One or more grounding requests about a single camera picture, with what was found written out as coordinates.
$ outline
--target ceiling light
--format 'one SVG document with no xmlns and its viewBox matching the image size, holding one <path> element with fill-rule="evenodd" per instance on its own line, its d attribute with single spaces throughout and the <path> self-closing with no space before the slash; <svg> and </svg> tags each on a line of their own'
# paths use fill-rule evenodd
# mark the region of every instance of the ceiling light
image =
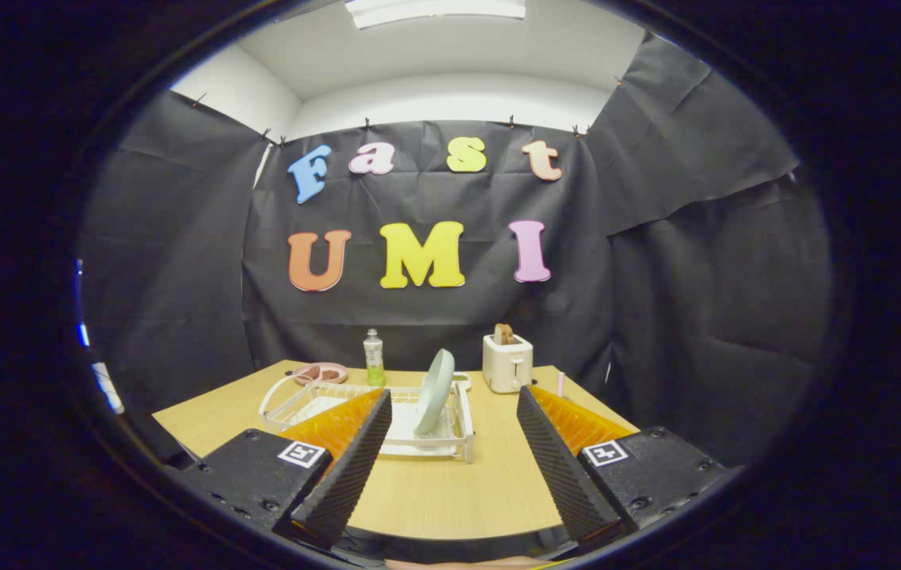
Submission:
<svg viewBox="0 0 901 570">
<path fill-rule="evenodd" d="M 350 0 L 356 28 L 429 16 L 498 16 L 524 19 L 526 0 Z"/>
</svg>

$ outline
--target black curtain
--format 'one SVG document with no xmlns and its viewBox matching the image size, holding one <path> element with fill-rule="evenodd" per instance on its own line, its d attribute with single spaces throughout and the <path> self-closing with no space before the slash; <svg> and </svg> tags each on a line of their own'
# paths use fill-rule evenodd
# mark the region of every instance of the black curtain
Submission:
<svg viewBox="0 0 901 570">
<path fill-rule="evenodd" d="M 775 127 L 727 80 L 654 36 L 588 136 L 484 122 L 392 123 L 268 152 L 233 120 L 166 93 L 106 165 L 82 237 L 85 321 L 128 410 L 150 413 L 285 359 L 363 365 L 375 327 L 390 369 L 439 348 L 481 365 L 511 322 L 554 364 L 638 425 L 668 426 L 722 462 L 748 462 L 812 378 L 830 300 L 819 201 Z M 479 137 L 479 173 L 447 142 Z M 543 181 L 520 147 L 556 148 Z M 359 146 L 396 148 L 386 174 L 348 169 Z M 288 166 L 321 144 L 324 190 L 298 204 Z M 549 281 L 519 283 L 508 223 L 538 220 Z M 465 285 L 384 289 L 379 228 L 420 242 L 457 221 Z M 334 288 L 288 278 L 289 235 L 349 230 Z"/>
<path fill-rule="evenodd" d="M 656 36 L 587 145 L 614 275 L 602 397 L 636 425 L 750 461 L 823 346 L 831 259 L 812 184 L 745 95 Z"/>
<path fill-rule="evenodd" d="M 488 160 L 479 173 L 447 167 L 447 144 L 479 137 Z M 520 147 L 545 140 L 559 152 L 556 181 L 531 172 Z M 396 148 L 387 174 L 350 173 L 361 145 Z M 324 190 L 303 204 L 288 166 L 321 144 L 333 152 Z M 272 149 L 254 191 L 244 248 L 244 318 L 255 365 L 283 358 L 364 366 L 363 340 L 375 327 L 385 341 L 390 369 L 424 371 L 440 348 L 454 354 L 459 371 L 482 366 L 482 339 L 497 322 L 509 322 L 534 344 L 536 365 L 554 364 L 577 378 L 603 375 L 609 357 L 609 242 L 598 228 L 595 169 L 587 147 L 573 133 L 500 123 L 393 123 L 321 134 Z M 379 228 L 408 224 L 425 242 L 437 222 L 457 221 L 465 285 L 381 288 L 386 239 Z M 519 283 L 517 245 L 508 224 L 538 220 L 545 282 Z M 289 245 L 295 232 L 319 235 L 310 267 L 326 268 L 329 230 L 349 230 L 341 280 L 308 292 L 288 279 Z"/>
<path fill-rule="evenodd" d="M 167 91 L 93 189 L 80 245 L 84 321 L 129 416 L 164 457 L 179 447 L 152 412 L 254 371 L 240 263 L 266 145 Z"/>
</svg>

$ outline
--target white toaster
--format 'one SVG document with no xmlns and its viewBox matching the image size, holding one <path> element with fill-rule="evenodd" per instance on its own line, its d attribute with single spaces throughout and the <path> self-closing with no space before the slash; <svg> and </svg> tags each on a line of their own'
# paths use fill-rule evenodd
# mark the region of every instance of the white toaster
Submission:
<svg viewBox="0 0 901 570">
<path fill-rule="evenodd" d="M 482 376 L 497 393 L 520 392 L 531 385 L 531 343 L 513 336 L 511 345 L 498 345 L 492 335 L 482 338 Z"/>
</svg>

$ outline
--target blue letter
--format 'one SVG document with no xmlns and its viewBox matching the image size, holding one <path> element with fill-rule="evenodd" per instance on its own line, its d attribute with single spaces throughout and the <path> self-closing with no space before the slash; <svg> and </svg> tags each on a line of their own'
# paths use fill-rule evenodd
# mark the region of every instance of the blue letter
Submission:
<svg viewBox="0 0 901 570">
<path fill-rule="evenodd" d="M 317 195 L 317 192 L 324 190 L 323 181 L 317 180 L 317 177 L 323 177 L 327 173 L 327 162 L 324 162 L 321 156 L 328 154 L 331 154 L 331 147 L 321 144 L 288 167 L 288 172 L 295 177 L 295 187 L 299 190 L 299 195 L 295 197 L 298 204 L 306 202 Z"/>
</svg>

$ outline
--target wooden table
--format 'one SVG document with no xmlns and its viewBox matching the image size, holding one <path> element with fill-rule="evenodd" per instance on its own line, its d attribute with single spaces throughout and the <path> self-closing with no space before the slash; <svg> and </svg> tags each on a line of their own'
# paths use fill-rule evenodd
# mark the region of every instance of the wooden table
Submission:
<svg viewBox="0 0 901 570">
<path fill-rule="evenodd" d="M 154 414 L 169 433 L 204 457 L 241 431 L 260 428 L 261 398 L 285 372 L 302 362 L 284 360 L 229 385 Z M 555 366 L 538 366 L 531 376 L 556 390 Z M 396 537 L 469 540 L 533 533 L 562 524 L 542 474 L 517 423 L 517 394 L 494 393 L 482 372 L 468 372 L 475 429 L 475 462 L 453 458 L 381 455 L 349 519 L 349 526 Z M 425 372 L 388 370 L 388 386 L 421 386 Z M 350 368 L 348 383 L 365 385 L 367 372 Z M 294 396 L 301 386 L 288 380 L 268 408 Z M 564 396 L 618 425 L 639 431 L 567 378 Z"/>
</svg>

